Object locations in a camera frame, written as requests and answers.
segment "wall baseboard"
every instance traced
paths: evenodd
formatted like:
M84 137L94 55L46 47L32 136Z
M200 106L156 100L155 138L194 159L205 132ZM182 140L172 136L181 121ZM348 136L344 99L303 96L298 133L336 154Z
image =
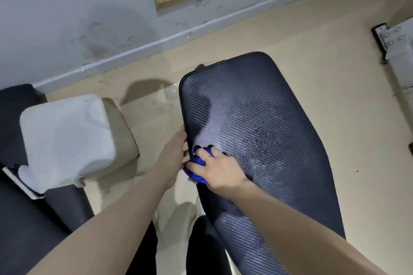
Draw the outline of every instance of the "wall baseboard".
M37 82L33 85L40 92L49 93L54 90L64 88L65 86L72 85L75 82L85 79L87 77L91 77L91 76L94 76L94 75L97 75L103 72L107 72L112 69L116 69L124 65L133 63L135 61L145 59L152 55L170 50L174 47L177 47L179 45L182 45L184 43L187 43L189 41L192 41L194 39L207 35L209 33L218 31L224 27L230 26L237 22L256 16L257 14L266 12L275 7L286 5L293 1L297 1L297 0L263 1L256 5L253 5L253 6L238 10L236 12L230 13L228 15L225 15L224 17L214 19L212 21L209 21L197 27L187 29L185 31L176 33L175 35L172 35L172 36L169 36L163 39L160 39L153 43L149 43L147 45L143 45L141 47L128 50L124 53L115 55L113 57L84 65L80 67L79 69L70 71L68 73L64 73L59 76L51 77L44 81ZM190 39L185 38L185 36L188 33L193 34Z

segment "beige floor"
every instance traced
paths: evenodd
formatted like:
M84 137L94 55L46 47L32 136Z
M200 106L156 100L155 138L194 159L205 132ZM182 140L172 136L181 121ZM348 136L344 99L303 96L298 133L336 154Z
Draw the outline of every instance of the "beige floor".
M301 0L47 96L111 98L150 168L182 124L178 86L198 64L268 53L318 131L333 169L348 241L389 274L413 269L413 157L408 125L369 29L413 15L413 0ZM131 187L136 163L88 184L95 212ZM196 189L179 175L159 205L158 274L184 274Z

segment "hand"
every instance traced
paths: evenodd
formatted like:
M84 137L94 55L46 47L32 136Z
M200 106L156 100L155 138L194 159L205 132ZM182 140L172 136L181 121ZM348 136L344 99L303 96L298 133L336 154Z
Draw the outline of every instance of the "hand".
M205 162L205 166L189 162L186 167L207 181L208 188L227 199L233 199L240 188L249 183L249 179L233 157L225 156L218 148L212 147L213 157L203 148L196 154Z
M183 168L182 160L189 154L188 150L183 150L185 142L186 132L182 126L167 142L155 164L154 168L167 180L168 188L175 184L178 172Z

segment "blue cloth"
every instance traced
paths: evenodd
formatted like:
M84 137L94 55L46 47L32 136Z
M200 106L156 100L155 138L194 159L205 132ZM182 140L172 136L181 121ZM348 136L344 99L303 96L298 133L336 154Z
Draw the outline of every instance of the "blue cloth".
M211 152L211 148L210 147L204 147L204 149L206 150L206 152L208 152L212 157L214 156ZM192 158L189 159L189 162L193 162L193 163L197 163L199 165L205 165L205 162L201 160L201 158L197 155L193 155ZM204 180L203 177L200 177L197 174L194 174L193 172L191 172L190 170L187 169L186 165L183 168L183 171L186 173L186 175L189 176L189 178L191 180L193 180L194 182L199 182L199 183L204 183L206 184L207 181Z

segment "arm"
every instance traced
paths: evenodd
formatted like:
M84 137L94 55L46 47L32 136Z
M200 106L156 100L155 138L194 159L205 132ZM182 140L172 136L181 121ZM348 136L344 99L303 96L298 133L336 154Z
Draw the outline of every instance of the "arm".
M29 275L125 274L162 196L175 183L185 140L182 127L136 186L70 234Z
M212 191L232 200L251 220L291 275L385 275L332 230L266 194L250 182L233 157L212 148L206 166L188 163ZM209 154L199 149L205 161Z

